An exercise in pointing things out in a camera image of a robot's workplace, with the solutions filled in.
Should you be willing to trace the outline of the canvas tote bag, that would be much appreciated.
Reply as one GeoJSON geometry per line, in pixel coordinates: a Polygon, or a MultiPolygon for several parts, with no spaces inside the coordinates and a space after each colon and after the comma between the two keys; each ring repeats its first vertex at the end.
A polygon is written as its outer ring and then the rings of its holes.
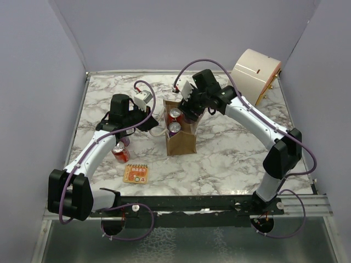
{"type": "Polygon", "coordinates": [[[171,123],[171,117],[169,112],[173,108],[177,108],[180,102],[164,100],[164,109],[161,111],[161,117],[165,121],[166,131],[160,132],[161,135],[165,136],[166,139],[166,152],[167,156],[179,156],[179,155],[189,155],[197,153],[196,150],[196,131],[199,122],[203,114],[194,123],[187,123],[185,121],[184,115],[177,118],[177,122],[180,124],[180,131],[170,132],[169,125],[171,123]]]}

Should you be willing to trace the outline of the purple Fanta can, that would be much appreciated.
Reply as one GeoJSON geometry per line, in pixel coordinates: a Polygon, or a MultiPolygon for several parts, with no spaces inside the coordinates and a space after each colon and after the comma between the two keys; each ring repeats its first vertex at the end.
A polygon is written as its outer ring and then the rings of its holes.
{"type": "Polygon", "coordinates": [[[168,125],[169,137],[176,135],[181,130],[182,130],[182,126],[178,122],[171,122],[168,125]]]}

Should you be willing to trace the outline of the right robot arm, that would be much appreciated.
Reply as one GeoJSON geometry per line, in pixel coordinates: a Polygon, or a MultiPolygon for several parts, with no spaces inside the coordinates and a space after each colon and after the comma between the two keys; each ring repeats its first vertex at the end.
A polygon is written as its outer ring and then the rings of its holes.
{"type": "Polygon", "coordinates": [[[205,109],[210,114],[220,112],[239,122],[268,150],[263,161],[265,173],[252,196],[252,208],[257,214],[271,209],[272,201],[286,177],[302,158],[301,132],[273,122],[235,90],[232,85],[222,88],[211,70],[193,75],[194,83],[178,85],[182,100],[178,108],[187,121],[196,122],[205,109]]]}

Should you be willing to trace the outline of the purple can near left arm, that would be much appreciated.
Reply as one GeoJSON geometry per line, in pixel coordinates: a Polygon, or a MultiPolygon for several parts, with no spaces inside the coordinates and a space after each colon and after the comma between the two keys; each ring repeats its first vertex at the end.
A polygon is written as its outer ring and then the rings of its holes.
{"type": "Polygon", "coordinates": [[[125,136],[125,137],[120,138],[120,141],[123,142],[123,144],[125,145],[125,147],[128,147],[129,144],[130,144],[130,142],[131,142],[128,136],[125,136]]]}

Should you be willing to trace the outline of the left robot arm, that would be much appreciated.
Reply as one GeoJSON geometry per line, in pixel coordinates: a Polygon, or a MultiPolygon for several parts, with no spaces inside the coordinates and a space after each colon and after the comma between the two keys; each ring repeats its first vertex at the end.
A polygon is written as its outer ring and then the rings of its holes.
{"type": "Polygon", "coordinates": [[[155,96],[146,90],[133,98],[126,94],[112,96],[109,111],[97,124],[84,150],[64,169],[54,169],[50,173],[49,212],[81,221],[96,210],[103,210],[109,216],[120,212],[118,192],[105,188],[92,190],[89,181],[105,156],[127,137],[127,131],[147,132],[158,125],[152,117],[152,108],[147,105],[149,101],[155,101],[155,96]]]}

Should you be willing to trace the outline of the red soda can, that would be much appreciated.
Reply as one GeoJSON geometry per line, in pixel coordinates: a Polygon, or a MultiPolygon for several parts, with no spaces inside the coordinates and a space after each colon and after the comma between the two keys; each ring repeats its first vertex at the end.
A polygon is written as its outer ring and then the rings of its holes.
{"type": "Polygon", "coordinates": [[[184,114],[178,108],[172,108],[167,114],[167,123],[171,124],[172,122],[180,123],[183,120],[184,114]]]}

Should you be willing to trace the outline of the red can near left arm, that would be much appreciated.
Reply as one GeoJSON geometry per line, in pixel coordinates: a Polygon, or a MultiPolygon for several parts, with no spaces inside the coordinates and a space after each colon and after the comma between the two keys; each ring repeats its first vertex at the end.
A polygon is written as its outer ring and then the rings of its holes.
{"type": "Polygon", "coordinates": [[[120,163],[127,163],[130,160],[130,153],[122,141],[117,143],[111,153],[120,163]]]}

